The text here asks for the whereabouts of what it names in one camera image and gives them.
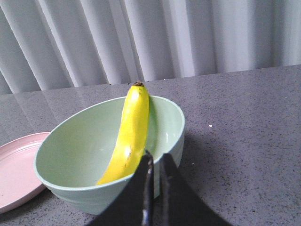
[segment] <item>white curtain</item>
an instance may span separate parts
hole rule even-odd
[[[301,0],[1,0],[0,94],[301,64]]]

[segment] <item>yellow banana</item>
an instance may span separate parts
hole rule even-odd
[[[109,165],[96,183],[104,184],[134,173],[144,152],[149,122],[149,94],[141,82],[129,89]]]

